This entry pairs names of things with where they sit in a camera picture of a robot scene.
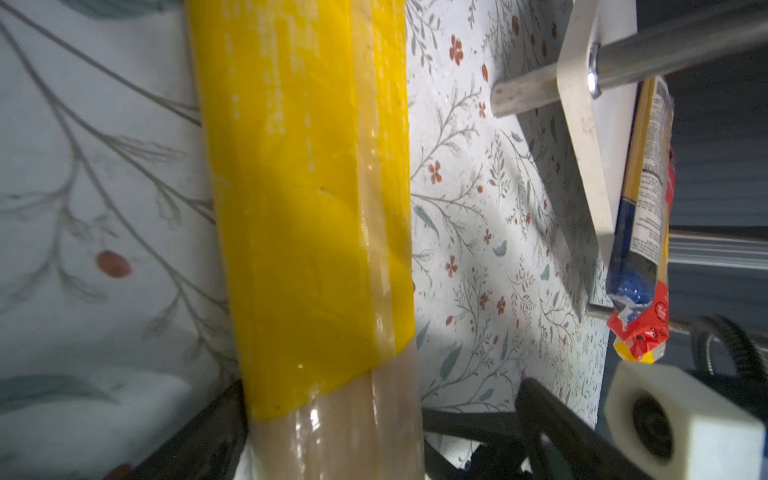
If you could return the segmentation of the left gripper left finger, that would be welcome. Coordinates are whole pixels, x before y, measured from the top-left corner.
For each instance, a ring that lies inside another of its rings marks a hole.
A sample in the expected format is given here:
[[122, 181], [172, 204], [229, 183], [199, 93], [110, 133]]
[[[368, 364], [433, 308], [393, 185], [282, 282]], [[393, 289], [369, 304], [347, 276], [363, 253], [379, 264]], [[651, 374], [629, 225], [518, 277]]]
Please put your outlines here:
[[248, 435], [238, 380], [130, 473], [131, 479], [232, 480]]

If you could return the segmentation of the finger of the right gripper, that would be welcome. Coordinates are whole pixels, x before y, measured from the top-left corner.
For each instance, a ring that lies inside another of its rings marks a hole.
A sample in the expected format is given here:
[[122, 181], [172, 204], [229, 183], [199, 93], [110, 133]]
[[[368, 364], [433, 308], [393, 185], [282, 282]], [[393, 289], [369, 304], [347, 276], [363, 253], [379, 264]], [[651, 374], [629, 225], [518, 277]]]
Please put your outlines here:
[[522, 439], [515, 412], [453, 413], [423, 408], [422, 420], [426, 432], [484, 444], [502, 444]]

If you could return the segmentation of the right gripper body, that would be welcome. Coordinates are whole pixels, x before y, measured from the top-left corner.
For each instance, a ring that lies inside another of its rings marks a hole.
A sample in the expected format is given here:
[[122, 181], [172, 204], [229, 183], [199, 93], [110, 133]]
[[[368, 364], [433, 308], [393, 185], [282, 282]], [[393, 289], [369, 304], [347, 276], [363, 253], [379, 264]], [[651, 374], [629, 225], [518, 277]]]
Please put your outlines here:
[[426, 475], [438, 480], [531, 480], [534, 475], [523, 469], [527, 458], [524, 444], [516, 439], [481, 444], [472, 454], [469, 468], [449, 462], [427, 441], [424, 442]]

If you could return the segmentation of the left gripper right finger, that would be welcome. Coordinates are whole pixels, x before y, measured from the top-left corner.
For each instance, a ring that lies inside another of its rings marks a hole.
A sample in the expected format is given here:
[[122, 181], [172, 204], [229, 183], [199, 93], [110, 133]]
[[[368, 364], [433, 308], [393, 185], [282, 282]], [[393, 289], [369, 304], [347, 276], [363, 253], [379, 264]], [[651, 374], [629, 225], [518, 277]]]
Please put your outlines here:
[[533, 378], [521, 382], [515, 413], [534, 479], [648, 477]]

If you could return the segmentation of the clear blue spaghetti bag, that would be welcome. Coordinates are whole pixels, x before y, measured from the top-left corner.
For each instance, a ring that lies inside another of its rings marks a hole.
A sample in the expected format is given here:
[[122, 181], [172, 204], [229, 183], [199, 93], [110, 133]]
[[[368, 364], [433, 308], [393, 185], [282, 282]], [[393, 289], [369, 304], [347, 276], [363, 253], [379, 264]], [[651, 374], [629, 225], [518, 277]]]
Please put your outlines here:
[[662, 76], [642, 82], [631, 131], [606, 293], [621, 321], [655, 297], [661, 263], [674, 100]]

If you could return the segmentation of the yellow spaghetti bag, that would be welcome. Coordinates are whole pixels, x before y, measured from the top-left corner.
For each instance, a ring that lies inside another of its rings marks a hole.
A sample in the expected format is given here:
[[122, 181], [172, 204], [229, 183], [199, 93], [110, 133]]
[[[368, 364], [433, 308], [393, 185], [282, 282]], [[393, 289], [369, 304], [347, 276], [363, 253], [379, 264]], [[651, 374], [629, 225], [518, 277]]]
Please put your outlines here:
[[405, 5], [185, 5], [260, 479], [425, 475]]

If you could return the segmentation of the yellow Pasta Time bag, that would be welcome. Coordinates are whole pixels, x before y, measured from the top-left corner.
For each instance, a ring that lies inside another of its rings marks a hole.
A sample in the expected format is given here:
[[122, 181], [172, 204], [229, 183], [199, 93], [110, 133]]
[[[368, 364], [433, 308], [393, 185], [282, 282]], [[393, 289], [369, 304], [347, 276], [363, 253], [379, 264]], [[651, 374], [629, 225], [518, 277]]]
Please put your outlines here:
[[664, 356], [666, 343], [648, 343], [643, 339], [624, 342], [621, 339], [616, 338], [613, 343], [613, 348], [622, 360], [642, 364], [654, 364]]

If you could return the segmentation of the red spaghetti bag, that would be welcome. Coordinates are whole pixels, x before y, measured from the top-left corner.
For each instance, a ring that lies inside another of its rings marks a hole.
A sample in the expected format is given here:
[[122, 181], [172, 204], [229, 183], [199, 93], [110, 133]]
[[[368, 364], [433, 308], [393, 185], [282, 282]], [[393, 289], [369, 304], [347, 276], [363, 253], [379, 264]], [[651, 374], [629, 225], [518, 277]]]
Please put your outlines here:
[[640, 229], [634, 223], [642, 210], [632, 202], [621, 202], [622, 225], [616, 234], [607, 291], [615, 306], [608, 327], [624, 342], [643, 339], [660, 344], [669, 338], [669, 217], [675, 184], [675, 156], [670, 151], [657, 262], [633, 250], [631, 242], [640, 235]]

